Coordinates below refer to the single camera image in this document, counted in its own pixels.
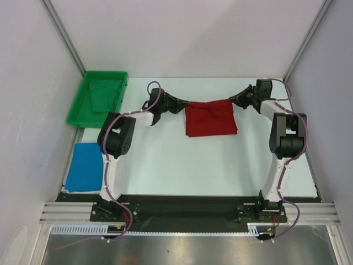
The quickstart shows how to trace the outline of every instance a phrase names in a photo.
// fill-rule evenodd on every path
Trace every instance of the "white table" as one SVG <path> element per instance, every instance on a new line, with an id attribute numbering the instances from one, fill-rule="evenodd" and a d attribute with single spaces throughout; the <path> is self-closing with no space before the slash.
<path id="1" fill-rule="evenodd" d="M 149 99 L 146 87 L 153 80 L 173 96 L 199 102 L 228 98 L 256 84 L 256 78 L 130 78 L 121 111 L 140 109 Z M 284 86 L 273 83 L 272 97 L 286 98 Z M 290 108 L 289 102 L 283 105 Z M 271 165 L 271 122 L 251 106 L 233 109 L 237 135 L 189 138 L 184 110 L 162 114 L 155 126 L 135 128 L 132 146 L 123 157 L 122 193 L 258 195 Z M 96 142 L 98 133 L 99 129 L 85 129 L 82 142 Z M 305 156 L 290 172 L 284 195 L 317 196 Z"/>

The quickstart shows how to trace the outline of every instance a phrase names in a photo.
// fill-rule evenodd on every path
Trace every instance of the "blue towel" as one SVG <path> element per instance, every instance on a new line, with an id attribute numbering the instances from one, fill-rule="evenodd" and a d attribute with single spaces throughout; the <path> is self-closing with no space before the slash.
<path id="1" fill-rule="evenodd" d="M 95 142 L 75 144 L 65 189 L 69 192 L 92 192 L 101 189 L 103 158 Z"/>

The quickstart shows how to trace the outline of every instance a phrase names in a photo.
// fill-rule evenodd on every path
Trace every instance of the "green tray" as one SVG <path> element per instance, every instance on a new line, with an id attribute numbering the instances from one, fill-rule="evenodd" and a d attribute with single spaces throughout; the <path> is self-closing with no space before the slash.
<path id="1" fill-rule="evenodd" d="M 67 117 L 67 123 L 80 128 L 101 128 L 103 126 L 108 112 L 94 113 L 91 110 L 89 81 L 93 79 L 122 80 L 119 98 L 115 107 L 115 111 L 119 112 L 127 85 L 127 72 L 87 71 L 72 104 L 70 113 Z"/>

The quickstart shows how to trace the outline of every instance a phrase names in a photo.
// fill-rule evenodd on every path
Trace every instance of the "black mounting plate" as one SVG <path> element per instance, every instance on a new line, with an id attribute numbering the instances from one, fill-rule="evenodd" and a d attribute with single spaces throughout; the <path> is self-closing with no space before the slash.
<path id="1" fill-rule="evenodd" d="M 287 215 L 285 207 L 282 206 L 279 212 L 273 211 L 262 211 L 256 213 L 256 206 L 255 205 L 238 205 L 237 206 L 237 218 L 238 222 L 248 223 L 248 222 L 268 222 L 273 223 L 273 216 L 277 216 L 278 220 L 281 223 L 287 222 Z"/>

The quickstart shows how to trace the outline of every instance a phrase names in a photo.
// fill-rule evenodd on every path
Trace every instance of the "red cloth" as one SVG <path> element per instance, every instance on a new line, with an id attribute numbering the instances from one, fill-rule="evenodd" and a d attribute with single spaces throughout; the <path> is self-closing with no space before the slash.
<path id="1" fill-rule="evenodd" d="M 229 99 L 190 102 L 185 107 L 185 114 L 186 135 L 189 137 L 238 133 Z"/>

